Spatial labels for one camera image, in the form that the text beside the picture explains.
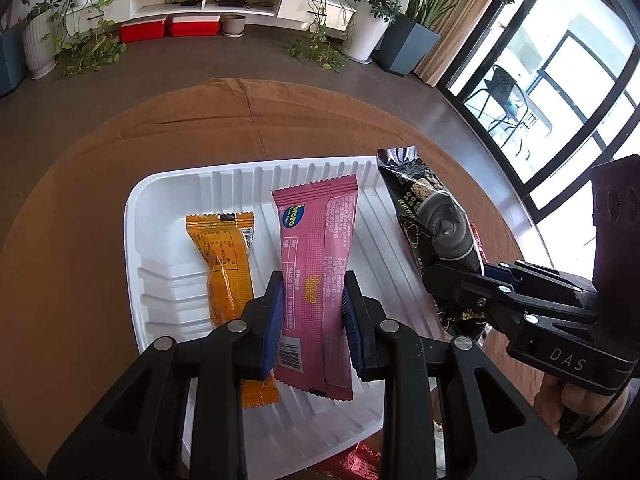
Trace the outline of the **person's right hand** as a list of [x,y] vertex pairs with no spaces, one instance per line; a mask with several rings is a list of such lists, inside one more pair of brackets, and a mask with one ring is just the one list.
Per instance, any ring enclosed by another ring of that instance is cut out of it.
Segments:
[[554,434],[560,430],[560,420],[565,411],[587,416],[589,419],[595,419],[601,414],[602,417],[587,430],[591,437],[599,437],[615,425],[625,409],[627,399],[628,389],[625,388],[615,402],[606,408],[613,396],[600,396],[572,384],[563,384],[551,375],[544,375],[535,396],[534,408]]

